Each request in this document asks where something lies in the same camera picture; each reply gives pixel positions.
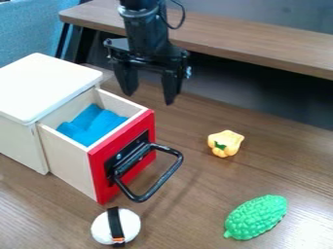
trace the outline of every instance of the toy bitter gourd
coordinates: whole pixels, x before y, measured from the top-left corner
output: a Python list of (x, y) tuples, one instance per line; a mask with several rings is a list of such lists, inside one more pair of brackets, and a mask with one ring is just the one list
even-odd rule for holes
[(248, 240), (271, 230), (285, 215), (283, 196), (261, 196), (240, 205), (225, 222), (224, 237)]

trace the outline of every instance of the gray wall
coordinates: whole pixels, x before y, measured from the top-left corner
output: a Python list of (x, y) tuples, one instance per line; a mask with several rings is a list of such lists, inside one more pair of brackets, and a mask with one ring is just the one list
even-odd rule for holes
[(189, 11), (333, 34), (333, 0), (181, 0), (181, 2)]

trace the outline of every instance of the blue towel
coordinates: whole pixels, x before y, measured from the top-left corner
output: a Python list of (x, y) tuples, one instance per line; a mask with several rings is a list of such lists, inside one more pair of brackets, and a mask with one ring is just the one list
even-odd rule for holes
[(81, 129), (89, 129), (93, 120), (101, 113), (102, 109), (100, 109), (97, 105), (92, 104), (86, 110), (77, 116), (72, 123), (81, 128)]
[(89, 147), (127, 119), (92, 104), (71, 123), (62, 123), (56, 130)]

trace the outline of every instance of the toy bell pepper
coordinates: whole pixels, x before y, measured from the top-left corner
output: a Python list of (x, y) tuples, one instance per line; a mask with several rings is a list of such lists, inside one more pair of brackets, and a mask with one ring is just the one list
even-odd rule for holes
[(208, 146), (212, 149), (212, 153), (220, 158), (235, 155), (241, 146), (244, 136), (237, 134), (231, 130), (224, 130), (220, 133), (208, 136)]

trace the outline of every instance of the wooden tabletop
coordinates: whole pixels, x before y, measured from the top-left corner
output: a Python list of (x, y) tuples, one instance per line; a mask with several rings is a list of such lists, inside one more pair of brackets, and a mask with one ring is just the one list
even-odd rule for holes
[[(114, 81), (104, 88), (122, 95)], [(185, 93), (166, 107), (161, 88), (148, 84), (131, 100), (156, 111), (158, 142), (183, 152), (181, 168), (144, 203), (118, 195), (102, 207), (53, 175), (0, 156), (1, 249), (109, 248), (93, 241), (90, 226), (114, 205), (141, 217), (142, 230), (128, 248), (332, 248), (331, 131)], [(206, 138), (224, 129), (245, 140), (236, 156), (219, 159)], [(159, 155), (130, 187), (143, 192), (172, 160)], [(228, 214), (266, 194), (288, 199), (283, 220), (246, 242), (223, 238)]]
[[(60, 12), (62, 21), (126, 35), (117, 0), (93, 0)], [(181, 14), (168, 11), (176, 24)], [(188, 13), (179, 30), (170, 30), (173, 44), (253, 64), (333, 80), (333, 36), (247, 20)]]

